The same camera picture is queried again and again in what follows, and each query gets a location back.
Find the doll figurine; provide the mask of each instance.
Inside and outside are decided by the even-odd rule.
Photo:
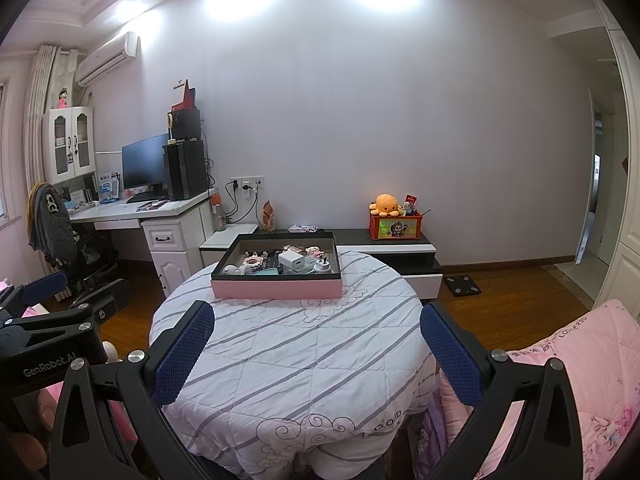
[[[63,88],[58,94],[58,108],[66,108],[66,88]]]

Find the tablecloth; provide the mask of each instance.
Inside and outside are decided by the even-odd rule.
[[[240,478],[286,478],[296,460],[345,480],[386,451],[405,416],[425,410],[435,359],[414,290],[372,256],[339,259],[340,300],[218,299],[211,266],[156,311],[150,341],[193,301],[208,301],[216,317],[178,399],[164,407],[189,451]]]

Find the black monitor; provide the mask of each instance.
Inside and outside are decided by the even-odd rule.
[[[162,134],[122,147],[122,184],[124,189],[153,186],[151,191],[138,193],[128,202],[143,202],[167,195],[165,191],[162,191],[162,183],[166,181],[162,147],[167,144],[169,138],[169,134]]]

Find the white air conditioner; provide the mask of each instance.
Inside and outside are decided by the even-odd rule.
[[[87,86],[98,76],[135,58],[137,52],[138,35],[135,32],[126,32],[89,54],[78,66],[76,81],[80,86]]]

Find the pink quilt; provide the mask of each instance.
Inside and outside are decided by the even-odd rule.
[[[574,391],[582,434],[583,479],[595,479],[625,439],[640,411],[640,326],[617,300],[607,301],[552,336],[524,350],[508,352],[520,363],[543,365],[558,357]],[[467,410],[440,374],[450,441]],[[514,402],[476,478],[494,471],[516,425],[521,402]]]

